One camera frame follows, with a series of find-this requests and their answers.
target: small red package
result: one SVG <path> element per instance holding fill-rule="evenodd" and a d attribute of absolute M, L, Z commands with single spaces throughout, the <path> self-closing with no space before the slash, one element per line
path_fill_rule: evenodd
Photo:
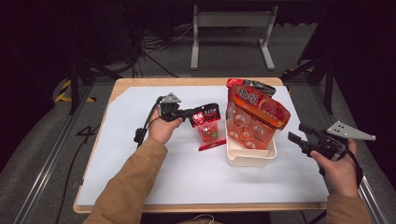
<path fill-rule="evenodd" d="M 195 113 L 190 118 L 192 128 L 195 128 L 201 138 L 201 146 L 198 150 L 224 145 L 225 133 L 219 129 L 218 122 L 221 120 L 218 104 L 202 105 L 195 108 Z"/>

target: wire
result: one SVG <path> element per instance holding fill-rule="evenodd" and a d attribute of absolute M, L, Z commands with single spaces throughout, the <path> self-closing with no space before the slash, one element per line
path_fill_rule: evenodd
<path fill-rule="evenodd" d="M 151 125 L 151 123 L 152 123 L 154 120 L 156 120 L 156 119 L 154 119 L 154 120 L 150 121 L 151 116 L 152 116 L 152 114 L 154 113 L 155 107 L 160 103 L 160 101 L 161 101 L 162 99 L 163 99 L 163 96 L 160 96 L 160 97 L 157 98 L 157 101 L 156 101 L 155 104 L 152 106 L 152 108 L 151 108 L 151 110 L 150 110 L 150 112 L 149 112 L 149 114 L 148 114 L 148 118 L 146 119 L 145 125 L 143 126 L 143 128 L 138 128 L 138 129 L 136 130 L 135 136 L 134 136 L 134 141 L 137 143 L 137 147 L 136 147 L 136 148 L 138 148 L 138 147 L 140 147 L 140 145 L 142 145 L 143 140 L 144 140 L 145 135 L 146 135 L 146 132 L 147 132 L 147 130 L 148 130 L 148 128 L 149 128 L 149 125 Z"/>
<path fill-rule="evenodd" d="M 87 39 L 84 37 L 84 35 L 82 34 L 82 32 L 80 31 L 80 29 L 78 29 L 77 23 L 76 21 L 73 19 L 73 16 L 71 15 L 69 9 L 66 10 L 67 12 L 67 16 L 69 17 L 69 19 L 73 22 L 74 27 L 76 28 L 76 31 L 78 32 L 79 37 L 81 38 L 81 40 L 84 42 L 85 47 L 87 48 L 88 52 L 91 54 L 92 58 L 96 61 L 99 62 L 95 55 L 92 52 L 92 49 L 90 48 L 90 45 L 88 44 Z"/>
<path fill-rule="evenodd" d="M 315 217 L 314 219 L 312 219 L 310 222 L 308 222 L 308 224 L 316 224 L 318 223 L 321 219 L 323 219 L 324 217 L 326 217 L 327 214 L 327 210 L 324 210 L 322 213 L 320 213 L 317 217 Z"/>
<path fill-rule="evenodd" d="M 192 41 L 191 38 L 184 37 L 184 35 L 191 29 L 192 29 L 192 26 L 190 26 L 188 29 L 186 29 L 181 35 L 172 37 L 172 42 L 170 44 L 168 44 L 166 47 L 164 47 L 166 44 L 164 43 L 163 39 L 155 39 L 155 40 L 150 41 L 150 38 L 148 38 L 149 42 L 147 42 L 146 39 L 143 38 L 143 44 L 141 44 L 141 47 L 144 49 L 149 49 L 150 52 L 147 52 L 147 53 L 151 53 L 154 50 L 158 50 L 158 51 L 165 50 L 176 43 L 182 42 L 183 40 L 191 40 Z M 148 45 L 155 45 L 155 46 L 154 46 L 154 48 L 151 48 L 151 47 L 147 47 Z"/>
<path fill-rule="evenodd" d="M 226 27 L 225 29 L 221 29 L 222 31 L 230 32 L 235 35 L 241 35 L 246 31 L 247 27 Z"/>
<path fill-rule="evenodd" d="M 300 213 L 301 213 L 301 216 L 303 217 L 304 224 L 308 224 L 308 221 L 306 221 L 306 217 L 305 217 L 304 212 L 303 212 L 303 211 L 300 211 Z"/>
<path fill-rule="evenodd" d="M 161 118 L 161 117 L 158 117 L 158 118 L 156 118 L 156 119 L 150 121 L 149 124 L 148 124 L 148 128 L 149 128 L 149 126 L 152 124 L 152 122 L 154 122 L 155 120 L 160 119 L 160 118 Z"/>
<path fill-rule="evenodd" d="M 137 61 L 137 63 L 139 64 L 139 70 L 140 70 L 140 74 L 141 74 L 141 76 L 140 76 L 140 77 L 143 77 L 142 66 L 141 66 L 141 64 L 140 64 L 140 62 L 139 62 L 139 60 L 138 60 L 138 59 L 137 59 L 136 61 Z"/>
<path fill-rule="evenodd" d="M 73 165 L 74 162 L 76 160 L 77 154 L 79 153 L 79 151 L 81 150 L 82 145 L 84 145 L 86 143 L 86 141 L 88 140 L 88 138 L 91 136 L 91 134 L 93 134 L 93 132 L 95 132 L 98 128 L 100 127 L 100 125 L 96 126 L 95 128 L 93 128 L 89 133 L 87 133 L 87 136 L 85 136 L 84 140 L 81 142 L 81 144 L 79 145 L 72 162 L 70 163 L 69 166 L 69 171 L 67 172 L 67 177 L 66 177 L 66 181 L 64 183 L 64 192 L 62 194 L 62 200 L 61 200 L 61 205 L 59 206 L 59 210 L 58 210 L 58 215 L 56 217 L 56 221 L 55 223 L 59 222 L 59 218 L 61 217 L 61 213 L 62 213 L 62 209 L 64 207 L 64 197 L 66 196 L 66 191 L 67 191 L 67 183 L 69 182 L 69 178 L 70 178 L 70 174 L 72 172 L 73 169 Z"/>
<path fill-rule="evenodd" d="M 130 67 L 132 67 L 133 66 L 133 63 L 131 62 L 131 61 L 129 61 L 127 64 L 125 64 L 123 67 L 120 67 L 120 68 L 116 68 L 116 69 L 114 69 L 114 70 L 110 70 L 111 72 L 113 72 L 113 73 L 116 73 L 116 74 L 120 74 L 120 73 L 122 73 L 122 72 L 125 72 L 125 71 L 127 71 Z M 93 72 L 93 74 L 95 75 L 95 76 L 97 76 L 97 77 L 105 77 L 106 76 L 106 74 L 104 74 L 103 72 L 100 72 L 100 71 L 97 71 L 96 69 L 94 69 L 94 70 L 91 70 L 92 72 Z"/>
<path fill-rule="evenodd" d="M 134 65 L 132 65 L 132 77 L 137 77 L 136 76 L 136 69 L 134 69 Z"/>
<path fill-rule="evenodd" d="M 146 52 L 143 52 L 143 54 L 145 56 L 147 56 L 148 58 L 150 58 L 152 61 L 154 61 L 156 64 L 158 64 L 163 70 L 165 70 L 166 73 L 168 73 L 169 75 L 173 76 L 173 77 L 178 77 L 177 75 L 169 72 L 166 68 L 164 68 L 160 63 L 158 63 L 157 61 L 155 61 L 153 58 L 151 58 Z"/>
<path fill-rule="evenodd" d="M 201 215 L 195 217 L 194 219 L 196 219 L 198 217 L 211 217 L 212 220 L 210 220 L 210 222 L 208 224 L 211 224 L 211 223 L 213 223 L 215 221 L 215 218 L 212 215 L 209 215 L 209 214 L 201 214 Z"/>

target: cable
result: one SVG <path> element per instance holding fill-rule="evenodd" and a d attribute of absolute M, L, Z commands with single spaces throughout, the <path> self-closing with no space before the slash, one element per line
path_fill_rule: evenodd
<path fill-rule="evenodd" d="M 113 73 L 116 73 L 116 74 L 120 74 L 122 72 L 127 71 L 132 66 L 133 66 L 133 63 L 132 62 L 128 62 L 123 67 L 116 68 L 116 69 L 110 70 L 110 71 L 113 72 Z M 97 76 L 97 77 L 105 77 L 106 76 L 106 74 L 104 74 L 103 72 L 95 71 L 95 70 L 91 70 L 95 76 Z"/>
<path fill-rule="evenodd" d="M 303 217 L 304 224 L 308 224 L 308 221 L 306 221 L 306 217 L 305 217 L 304 212 L 303 212 L 303 211 L 300 211 L 300 213 L 301 213 L 301 216 Z"/>
<path fill-rule="evenodd" d="M 247 27 L 226 27 L 225 29 L 221 29 L 222 31 L 226 31 L 235 35 L 241 35 L 246 31 Z"/>
<path fill-rule="evenodd" d="M 98 128 L 100 127 L 100 125 L 96 126 L 95 128 L 93 128 L 89 133 L 87 133 L 87 136 L 85 136 L 84 140 L 81 142 L 81 144 L 79 145 L 72 162 L 70 163 L 69 166 L 69 171 L 67 172 L 67 177 L 66 177 L 66 181 L 64 183 L 64 192 L 62 194 L 62 200 L 61 200 L 61 205 L 59 206 L 59 210 L 58 210 L 58 215 L 56 217 L 56 221 L 55 223 L 59 223 L 59 218 L 61 217 L 61 213 L 62 213 L 62 209 L 64 207 L 64 197 L 66 196 L 66 191 L 67 191 L 67 183 L 69 182 L 69 178 L 70 178 L 70 174 L 72 172 L 72 168 L 74 165 L 74 162 L 76 160 L 77 154 L 79 153 L 79 151 L 81 150 L 82 145 L 84 145 L 86 143 L 86 141 L 88 140 L 88 138 L 91 136 L 91 134 L 93 134 L 93 132 L 95 132 Z"/>
<path fill-rule="evenodd" d="M 156 40 L 153 40 L 153 41 L 150 41 L 150 42 L 147 43 L 147 41 L 146 41 L 145 38 L 143 38 L 143 42 L 144 42 L 144 43 L 141 44 L 141 47 L 142 47 L 143 49 L 150 49 L 150 52 L 146 52 L 146 53 L 151 53 L 151 52 L 154 51 L 154 50 L 158 50 L 158 51 L 165 50 L 165 49 L 169 48 L 170 46 L 172 46 L 172 45 L 174 45 L 174 44 L 176 44 L 176 43 L 180 43 L 180 42 L 182 42 L 183 40 L 186 40 L 186 39 L 192 41 L 192 39 L 183 36 L 183 35 L 185 35 L 188 31 L 190 31 L 191 29 L 192 29 L 192 26 L 190 26 L 187 30 L 185 30 L 181 35 L 172 37 L 172 42 L 171 42 L 170 44 L 168 44 L 168 45 L 167 45 L 166 47 L 164 47 L 164 48 L 163 48 L 163 46 L 165 46 L 166 44 L 163 43 L 163 42 L 164 42 L 163 39 L 156 39 Z M 148 45 L 155 45 L 155 46 L 154 46 L 154 48 L 150 48 L 150 47 L 147 47 Z"/>
<path fill-rule="evenodd" d="M 215 221 L 215 218 L 212 215 L 209 215 L 209 214 L 201 214 L 201 215 L 195 217 L 194 219 L 196 219 L 198 217 L 211 217 L 212 220 L 210 220 L 210 222 L 208 224 L 211 224 L 211 223 L 213 223 Z"/>
<path fill-rule="evenodd" d="M 66 12 L 67 12 L 67 16 L 69 17 L 69 19 L 71 20 L 71 22 L 73 22 L 73 25 L 74 25 L 74 27 L 75 27 L 75 29 L 76 29 L 76 31 L 77 31 L 79 37 L 80 37 L 81 40 L 84 42 L 85 47 L 87 48 L 88 52 L 91 54 L 92 58 L 93 58 L 96 62 L 99 62 L 99 61 L 96 59 L 95 55 L 93 54 L 92 49 L 90 48 L 90 45 L 88 44 L 87 39 L 84 37 L 84 35 L 82 34 L 82 32 L 78 29 L 77 23 L 76 23 L 75 20 L 73 19 L 73 16 L 71 15 L 69 9 L 66 9 Z"/>
<path fill-rule="evenodd" d="M 152 124 L 152 122 L 154 122 L 154 121 L 157 120 L 157 119 L 160 119 L 160 117 L 158 117 L 158 118 L 156 118 L 156 119 L 150 121 L 149 124 L 148 124 L 148 128 L 149 128 L 149 126 Z"/>
<path fill-rule="evenodd" d="M 132 71 L 132 78 L 137 77 L 136 69 L 134 69 L 134 65 L 132 65 L 131 71 Z"/>
<path fill-rule="evenodd" d="M 119 79 L 119 78 L 123 78 L 122 76 L 113 73 L 112 71 L 110 71 L 109 69 L 107 69 L 106 67 L 100 66 L 94 62 L 92 62 L 91 60 L 81 57 L 80 58 L 82 62 L 94 67 L 96 70 L 102 72 L 103 74 L 109 76 L 109 77 L 113 77 L 114 79 Z"/>
<path fill-rule="evenodd" d="M 149 122 L 149 120 L 151 119 L 152 114 L 154 113 L 155 107 L 160 103 L 160 101 L 163 99 L 163 96 L 158 97 L 157 101 L 155 102 L 155 104 L 152 106 L 149 114 L 148 114 L 148 118 L 146 119 L 145 125 L 143 126 L 143 128 L 138 128 L 134 134 L 134 141 L 137 143 L 137 147 L 140 147 L 140 145 L 142 145 L 143 140 L 145 139 L 146 136 L 146 132 L 148 131 L 149 125 L 152 122 Z"/>
<path fill-rule="evenodd" d="M 355 170 L 356 170 L 356 184 L 359 185 L 361 184 L 361 180 L 364 177 L 363 170 L 359 166 L 358 160 L 356 159 L 356 156 L 353 154 L 352 151 L 349 150 L 349 148 L 346 149 L 346 153 L 349 155 L 349 157 L 355 162 Z"/>
<path fill-rule="evenodd" d="M 315 224 L 318 223 L 321 219 L 323 219 L 324 217 L 326 217 L 327 214 L 327 210 L 324 210 L 322 213 L 320 213 L 317 217 L 315 217 L 314 219 L 312 219 L 310 222 L 308 222 L 308 224 Z"/>
<path fill-rule="evenodd" d="M 140 77 L 143 77 L 142 66 L 141 66 L 141 64 L 140 64 L 139 60 L 136 60 L 136 61 L 137 61 L 137 63 L 139 64 L 139 70 L 140 70 L 140 74 L 141 74 L 141 76 L 140 76 Z"/>
<path fill-rule="evenodd" d="M 157 61 L 155 61 L 153 58 L 151 58 L 146 52 L 143 52 L 143 54 L 145 56 L 147 56 L 148 58 L 150 58 L 152 61 L 154 61 L 156 64 L 158 64 L 163 70 L 165 70 L 165 72 L 167 72 L 169 75 L 173 76 L 173 77 L 178 77 L 177 75 L 169 72 L 166 68 L 164 68 L 162 65 L 160 65 Z"/>

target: black cable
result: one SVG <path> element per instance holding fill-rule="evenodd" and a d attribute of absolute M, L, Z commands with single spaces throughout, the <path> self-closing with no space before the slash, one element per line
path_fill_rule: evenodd
<path fill-rule="evenodd" d="M 241 35 L 242 33 L 244 33 L 247 30 L 247 27 L 226 27 L 225 29 L 221 29 L 222 31 L 226 31 L 235 35 Z"/>
<path fill-rule="evenodd" d="M 163 96 L 158 97 L 157 101 L 155 102 L 155 104 L 152 106 L 149 114 L 148 114 L 148 118 L 146 119 L 145 125 L 143 126 L 143 128 L 138 128 L 135 132 L 134 135 L 134 141 L 137 143 L 137 147 L 140 147 L 140 145 L 142 145 L 143 140 L 145 139 L 145 135 L 146 132 L 148 131 L 149 125 L 152 122 L 149 122 L 149 120 L 151 119 L 152 113 L 154 113 L 155 107 L 160 103 L 160 101 L 163 99 Z"/>
<path fill-rule="evenodd" d="M 83 58 L 80 57 L 81 61 L 84 62 L 85 64 L 88 64 L 91 67 L 94 67 L 96 70 L 102 72 L 103 74 L 109 76 L 109 77 L 113 77 L 114 79 L 119 79 L 119 78 L 123 78 L 122 76 L 110 71 L 109 69 L 107 69 L 106 67 L 103 67 L 101 65 L 98 65 L 94 62 L 92 62 L 91 60 L 87 59 L 87 58 Z"/>
<path fill-rule="evenodd" d="M 69 9 L 66 9 L 66 12 L 67 12 L 67 16 L 69 17 L 70 21 L 73 22 L 73 25 L 74 25 L 74 27 L 75 27 L 75 29 L 76 29 L 76 31 L 77 31 L 79 37 L 80 37 L 81 40 L 84 42 L 85 47 L 87 48 L 88 52 L 91 54 L 92 58 L 93 58 L 96 62 L 99 62 L 99 61 L 96 59 L 94 53 L 92 52 L 92 49 L 90 48 L 90 45 L 88 44 L 87 39 L 84 37 L 84 35 L 82 34 L 82 32 L 78 29 L 77 23 L 76 23 L 76 21 L 73 19 L 73 16 L 72 16 L 72 14 L 70 13 Z"/>
<path fill-rule="evenodd" d="M 156 118 L 156 119 L 150 121 L 149 124 L 148 124 L 148 128 L 149 128 L 149 126 L 152 124 L 152 122 L 154 122 L 154 121 L 157 120 L 157 119 L 160 119 L 160 117 L 158 117 L 158 118 Z"/>
<path fill-rule="evenodd" d="M 349 155 L 349 157 L 355 162 L 356 168 L 361 168 L 359 166 L 358 160 L 356 159 L 355 154 L 353 154 L 353 152 L 351 150 L 349 150 L 349 148 L 346 148 L 346 154 Z"/>
<path fill-rule="evenodd" d="M 65 183 L 64 183 L 64 192 L 63 192 L 63 194 L 62 194 L 61 205 L 59 206 L 58 215 L 57 215 L 57 217 L 56 217 L 55 223 L 58 223 L 58 222 L 59 222 L 59 218 L 61 217 L 62 209 L 63 209 L 63 207 L 64 207 L 64 197 L 66 196 L 66 191 L 67 191 L 67 184 L 68 184 L 68 182 L 69 182 L 70 174 L 71 174 L 71 172 L 72 172 L 73 165 L 74 165 L 74 162 L 75 162 L 75 160 L 76 160 L 77 154 L 78 154 L 79 151 L 81 150 L 82 145 L 84 145 L 84 144 L 86 143 L 86 141 L 87 141 L 88 138 L 91 136 L 91 134 L 93 134 L 93 132 L 95 132 L 96 129 L 98 129 L 99 127 L 100 127 L 100 125 L 96 126 L 96 127 L 93 128 L 89 133 L 87 133 L 87 136 L 85 136 L 84 140 L 83 140 L 83 141 L 81 142 L 81 144 L 79 145 L 79 147 L 78 147 L 78 149 L 77 149 L 77 151 L 76 151 L 76 153 L 75 153 L 75 155 L 74 155 L 74 157 L 73 157 L 73 160 L 72 160 L 72 162 L 70 163 L 69 171 L 67 172 L 66 181 L 65 181 Z"/>
<path fill-rule="evenodd" d="M 300 213 L 301 213 L 301 216 L 303 217 L 304 224 L 308 224 L 308 222 L 306 221 L 306 217 L 305 217 L 304 212 L 303 212 L 303 211 L 300 211 Z"/>
<path fill-rule="evenodd" d="M 156 64 L 158 64 L 163 70 L 165 70 L 165 72 L 167 72 L 169 75 L 173 76 L 173 77 L 178 77 L 177 75 L 169 72 L 166 68 L 164 68 L 162 65 L 160 65 L 157 61 L 155 61 L 153 58 L 151 58 L 147 53 L 143 52 L 143 54 L 145 56 L 147 56 L 148 58 L 150 58 L 152 61 L 154 61 Z"/>
<path fill-rule="evenodd" d="M 120 73 L 122 73 L 122 72 L 125 72 L 125 71 L 127 71 L 130 67 L 132 67 L 133 66 L 133 62 L 128 62 L 126 65 L 124 65 L 123 67 L 120 67 L 120 68 L 116 68 L 116 69 L 114 69 L 114 70 L 110 70 L 111 72 L 113 72 L 113 73 L 115 73 L 115 74 L 120 74 Z M 93 74 L 95 75 L 95 76 L 98 76 L 98 77 L 105 77 L 106 76 L 106 74 L 104 74 L 103 72 L 101 72 L 101 71 L 92 71 L 93 72 Z"/>
<path fill-rule="evenodd" d="M 169 47 L 171 47 L 172 45 L 181 43 L 181 42 L 184 41 L 185 39 L 188 39 L 187 37 L 183 37 L 183 36 L 184 36 L 184 35 L 187 35 L 188 33 L 190 33 L 191 30 L 192 30 L 191 28 L 192 28 L 192 27 L 190 27 L 189 29 L 187 29 L 186 31 L 184 31 L 181 35 L 177 35 L 177 36 L 171 37 L 171 40 L 170 40 L 170 41 L 167 41 L 167 42 L 165 42 L 163 39 L 160 39 L 160 38 L 154 39 L 154 40 L 150 40 L 150 38 L 149 38 L 148 41 L 147 41 L 146 38 L 143 38 L 143 44 L 141 44 L 141 47 L 142 47 L 143 49 L 149 49 L 149 50 L 150 50 L 150 51 L 145 51 L 146 53 L 151 53 L 151 52 L 153 52 L 154 50 L 158 50 L 158 51 L 166 50 L 166 49 L 168 49 Z M 154 47 L 153 47 L 153 48 L 147 47 L 147 45 L 150 45 L 150 44 L 154 44 Z"/>
<path fill-rule="evenodd" d="M 143 77 L 142 66 L 141 66 L 141 64 L 140 64 L 139 60 L 136 60 L 136 61 L 137 61 L 137 63 L 139 64 L 139 70 L 140 70 L 140 74 L 141 74 L 141 76 L 140 76 L 140 77 Z"/>
<path fill-rule="evenodd" d="M 135 76 L 136 70 L 134 69 L 134 65 L 132 65 L 131 71 L 132 71 L 132 78 L 136 77 Z"/>
<path fill-rule="evenodd" d="M 327 215 L 327 210 L 324 210 L 322 213 L 320 213 L 317 217 L 315 217 L 314 219 L 312 219 L 312 221 L 308 222 L 308 224 L 315 224 L 318 223 L 321 219 L 323 219 L 324 217 L 326 217 Z"/>
<path fill-rule="evenodd" d="M 136 72 L 136 68 L 134 68 L 134 70 L 132 72 L 133 72 L 133 77 L 138 77 L 137 76 L 137 72 Z"/>

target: person's left hand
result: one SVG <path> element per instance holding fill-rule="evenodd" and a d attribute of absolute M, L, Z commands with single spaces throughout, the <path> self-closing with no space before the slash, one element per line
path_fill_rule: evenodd
<path fill-rule="evenodd" d="M 170 122 L 166 122 L 159 118 L 158 108 L 156 107 L 150 118 L 148 136 L 155 138 L 165 145 L 165 143 L 167 143 L 171 138 L 173 130 L 178 128 L 182 122 L 182 118 L 178 118 Z"/>

